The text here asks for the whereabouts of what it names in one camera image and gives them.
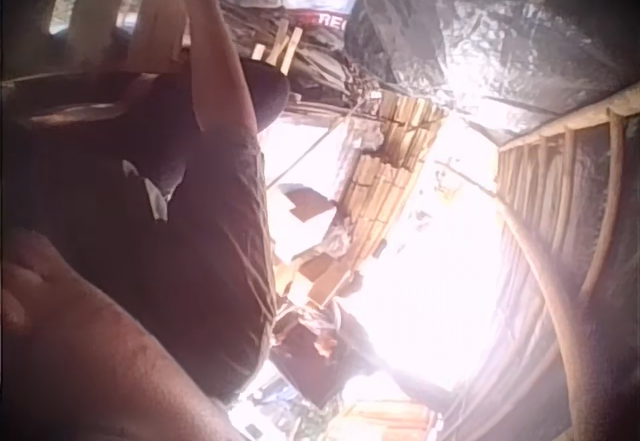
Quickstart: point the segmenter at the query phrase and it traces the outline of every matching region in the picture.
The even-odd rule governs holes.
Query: stacked lumber
[[[361,153],[341,207],[351,218],[351,270],[373,255],[416,186],[424,159],[445,117],[426,99],[384,92],[379,110],[385,141]]]

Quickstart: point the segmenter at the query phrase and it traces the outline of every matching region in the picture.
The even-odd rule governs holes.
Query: fabric
[[[242,59],[241,64],[261,131],[285,108],[289,81],[266,63]],[[27,80],[16,85],[5,112],[24,119],[74,103],[113,103],[125,97],[123,93],[137,77],[107,73],[98,79],[73,74]],[[117,118],[41,127],[37,134],[48,138],[48,143],[58,143],[59,149],[127,159],[168,196],[182,180],[185,159],[200,136],[191,99],[191,71],[187,67],[150,82],[150,91]]]
[[[149,181],[123,169],[122,160],[7,131],[3,229],[47,236],[208,396],[230,400],[264,361],[275,315],[255,137],[232,129],[203,135],[164,210],[158,196],[152,209]],[[163,211],[166,221],[158,216]]]

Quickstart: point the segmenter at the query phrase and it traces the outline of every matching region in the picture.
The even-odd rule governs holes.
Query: sunlight
[[[467,157],[465,172],[475,167],[492,179],[483,149]],[[493,337],[500,259],[494,204],[463,186],[424,232],[411,233],[407,223],[399,229],[394,238],[410,239],[406,247],[368,266],[365,287],[345,305],[388,363],[453,389],[477,368]]]

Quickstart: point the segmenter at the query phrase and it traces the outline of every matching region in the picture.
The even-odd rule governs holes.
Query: person
[[[265,360],[275,315],[263,160],[219,4],[185,3],[199,133],[170,201],[131,163],[30,138],[3,165],[3,229],[50,239],[227,403]]]
[[[2,439],[242,439],[224,408],[46,238],[14,232],[6,245]]]

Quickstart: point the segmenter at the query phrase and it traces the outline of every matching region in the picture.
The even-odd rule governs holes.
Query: plastic sheet
[[[387,84],[436,97],[501,144],[640,78],[639,4],[362,0],[346,49]]]

